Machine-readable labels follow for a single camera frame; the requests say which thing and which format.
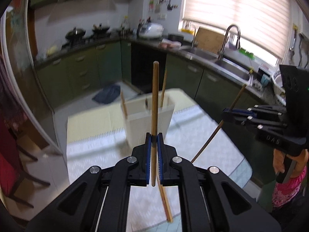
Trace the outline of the dark red wooden chair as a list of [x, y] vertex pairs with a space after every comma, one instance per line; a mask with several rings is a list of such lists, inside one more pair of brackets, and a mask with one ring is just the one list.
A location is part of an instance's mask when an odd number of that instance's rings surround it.
[[28, 208], [34, 206], [27, 201], [17, 197], [15, 192], [21, 183], [28, 179], [44, 187], [49, 187], [50, 182], [43, 181], [34, 177], [24, 170], [19, 153], [22, 151], [14, 137], [5, 125], [1, 117], [1, 190], [5, 197], [14, 200], [16, 203], [23, 204]]

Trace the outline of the wooden cutting board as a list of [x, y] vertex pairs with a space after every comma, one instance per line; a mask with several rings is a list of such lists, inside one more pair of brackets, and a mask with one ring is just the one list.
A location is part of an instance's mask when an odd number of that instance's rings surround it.
[[222, 48], [224, 38], [224, 30], [199, 27], [194, 42], [197, 44], [197, 48], [217, 54]]

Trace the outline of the pink folded towel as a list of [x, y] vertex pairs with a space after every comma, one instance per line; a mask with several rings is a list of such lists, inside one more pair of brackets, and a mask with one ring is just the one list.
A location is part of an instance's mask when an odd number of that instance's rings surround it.
[[161, 42], [159, 42], [160, 48], [180, 48], [182, 46], [182, 43], [179, 41], [171, 41], [169, 39], [162, 39]]

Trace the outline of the small steel faucet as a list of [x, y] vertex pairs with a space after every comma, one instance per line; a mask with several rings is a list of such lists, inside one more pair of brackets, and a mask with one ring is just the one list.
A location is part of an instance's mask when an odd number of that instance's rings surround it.
[[185, 22], [185, 30], [188, 34], [192, 35], [191, 48], [195, 45], [196, 26], [191, 21]]

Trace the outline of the white rice cooker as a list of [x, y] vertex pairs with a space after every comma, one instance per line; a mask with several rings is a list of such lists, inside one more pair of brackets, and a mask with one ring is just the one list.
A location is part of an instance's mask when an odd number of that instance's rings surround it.
[[145, 23], [139, 30], [139, 37], [147, 39], [156, 39], [162, 37], [164, 28], [161, 24]]

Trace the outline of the blue cloth on floor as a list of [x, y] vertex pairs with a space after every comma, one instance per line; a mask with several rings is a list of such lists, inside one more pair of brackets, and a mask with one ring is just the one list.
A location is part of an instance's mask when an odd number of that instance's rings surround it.
[[98, 104], [110, 104], [119, 97], [120, 93], [121, 87], [117, 84], [112, 84], [103, 88], [92, 98], [92, 100]]

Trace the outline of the steel double sink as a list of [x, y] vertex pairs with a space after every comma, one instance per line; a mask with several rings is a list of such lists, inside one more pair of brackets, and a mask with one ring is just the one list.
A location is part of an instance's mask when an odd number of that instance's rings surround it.
[[218, 55], [205, 51], [196, 47], [181, 47], [180, 52], [190, 57], [190, 59], [196, 59], [201, 62], [206, 62], [214, 68], [218, 68], [219, 71], [223, 71], [226, 74], [239, 78], [243, 81], [249, 82], [253, 78], [253, 71], [249, 68], [243, 67], [225, 58], [218, 58]]

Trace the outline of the white window blind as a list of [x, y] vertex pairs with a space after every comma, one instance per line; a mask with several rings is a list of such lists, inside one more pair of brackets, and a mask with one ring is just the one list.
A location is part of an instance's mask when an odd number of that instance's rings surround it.
[[183, 19], [227, 29], [282, 59], [290, 32], [290, 0], [185, 0]]

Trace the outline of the black pan with lid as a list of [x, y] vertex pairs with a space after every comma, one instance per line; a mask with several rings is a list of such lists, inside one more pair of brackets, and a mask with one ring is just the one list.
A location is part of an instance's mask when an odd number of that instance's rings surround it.
[[110, 29], [110, 26], [103, 26], [102, 24], [97, 26], [96, 24], [94, 24], [92, 28], [92, 32], [93, 34], [96, 34], [96, 35], [104, 35], [108, 32], [109, 29]]

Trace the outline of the white plastic utensil holder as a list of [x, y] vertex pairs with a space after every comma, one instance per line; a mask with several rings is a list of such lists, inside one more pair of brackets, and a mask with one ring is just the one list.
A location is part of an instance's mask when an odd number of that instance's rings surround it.
[[[145, 99], [148, 99], [148, 109], [145, 108]], [[151, 133], [152, 95], [140, 95], [133, 100], [125, 102], [127, 107], [127, 119], [124, 117], [124, 127], [129, 147], [141, 145], [145, 142], [146, 133]], [[162, 108], [158, 108], [158, 132], [164, 136], [170, 126], [174, 112], [174, 100], [165, 95]]]

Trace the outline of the black wok with lid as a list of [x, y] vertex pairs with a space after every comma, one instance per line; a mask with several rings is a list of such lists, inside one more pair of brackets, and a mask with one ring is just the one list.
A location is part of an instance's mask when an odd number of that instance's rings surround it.
[[86, 31], [84, 29], [74, 27], [66, 34], [65, 38], [68, 41], [77, 41], [82, 39], [85, 33]]

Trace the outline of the steel kitchen faucet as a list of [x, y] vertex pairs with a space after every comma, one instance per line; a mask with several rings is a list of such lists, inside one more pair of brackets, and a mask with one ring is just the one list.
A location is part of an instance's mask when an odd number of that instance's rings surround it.
[[220, 48], [220, 50], [218, 51], [218, 59], [221, 60], [223, 59], [224, 57], [224, 53], [225, 53], [225, 47], [229, 41], [229, 38], [230, 38], [230, 31], [232, 30], [232, 28], [235, 28], [236, 29], [236, 32], [237, 32], [237, 38], [236, 38], [236, 44], [235, 44], [235, 48], [237, 50], [240, 49], [240, 39], [241, 39], [241, 30], [239, 28], [239, 26], [237, 26], [236, 24], [231, 24], [228, 26], [228, 28], [226, 29], [226, 32], [225, 32], [225, 36], [224, 36], [224, 41], [223, 41], [223, 44], [222, 44], [222, 47]]

